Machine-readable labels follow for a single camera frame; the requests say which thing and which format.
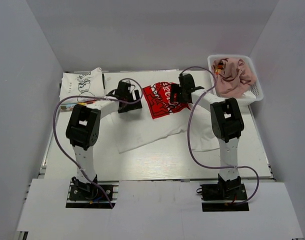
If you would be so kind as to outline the white red print t-shirt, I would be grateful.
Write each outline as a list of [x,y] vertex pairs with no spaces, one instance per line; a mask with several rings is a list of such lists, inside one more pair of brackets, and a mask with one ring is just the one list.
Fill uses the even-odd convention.
[[[191,105],[170,103],[171,84],[157,82],[143,88],[142,108],[112,113],[107,118],[114,131],[119,153],[187,131]],[[211,127],[211,114],[197,106],[190,127],[190,144],[195,152],[219,148]]]

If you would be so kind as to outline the pink t-shirt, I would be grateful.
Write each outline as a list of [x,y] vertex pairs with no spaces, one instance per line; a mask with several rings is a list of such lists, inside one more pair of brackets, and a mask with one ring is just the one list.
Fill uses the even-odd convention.
[[257,82],[257,76],[242,58],[215,59],[211,69],[216,77],[216,92],[224,98],[240,99]]

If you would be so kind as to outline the plain white t-shirt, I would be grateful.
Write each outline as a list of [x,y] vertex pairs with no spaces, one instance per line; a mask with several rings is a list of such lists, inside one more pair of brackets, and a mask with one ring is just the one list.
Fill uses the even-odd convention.
[[257,97],[254,93],[252,93],[251,90],[248,90],[242,94],[242,98],[243,99],[256,99]]

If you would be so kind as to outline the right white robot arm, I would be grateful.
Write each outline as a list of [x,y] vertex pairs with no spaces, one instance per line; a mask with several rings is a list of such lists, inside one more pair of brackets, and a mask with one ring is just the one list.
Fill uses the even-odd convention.
[[[219,170],[218,193],[223,199],[231,199],[241,185],[238,170],[238,144],[245,128],[242,114],[235,98],[220,98],[196,86],[191,74],[179,74],[179,83],[170,87],[170,102],[192,104],[187,124],[187,144],[193,161],[202,168]],[[190,128],[196,107],[210,112],[211,128],[219,142],[220,166],[207,166],[198,162],[191,147]]]

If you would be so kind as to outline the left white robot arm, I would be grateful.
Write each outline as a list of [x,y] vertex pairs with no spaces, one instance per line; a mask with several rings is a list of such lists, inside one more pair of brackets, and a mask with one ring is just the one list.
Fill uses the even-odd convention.
[[93,148],[99,138],[101,119],[112,113],[122,114],[142,108],[142,88],[136,89],[133,82],[135,80],[131,78],[120,80],[117,89],[101,99],[97,108],[77,104],[72,110],[65,132],[73,147],[77,165],[77,176],[72,178],[72,182],[81,187],[81,194],[88,200],[98,195]]

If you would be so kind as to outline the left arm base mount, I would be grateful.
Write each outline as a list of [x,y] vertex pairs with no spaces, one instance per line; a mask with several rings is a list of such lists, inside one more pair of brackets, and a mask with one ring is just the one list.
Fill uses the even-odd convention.
[[94,188],[92,193],[81,190],[70,182],[65,207],[68,209],[112,209],[118,198],[119,182],[99,182],[99,185],[108,196],[112,207],[105,194]]

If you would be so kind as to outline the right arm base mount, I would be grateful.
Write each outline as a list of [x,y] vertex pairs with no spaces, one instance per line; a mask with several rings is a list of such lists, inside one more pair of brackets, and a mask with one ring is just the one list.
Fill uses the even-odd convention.
[[233,189],[228,196],[222,194],[217,184],[201,184],[196,193],[201,197],[201,207],[205,213],[248,212],[250,210],[247,202],[240,204],[248,199],[244,184]]

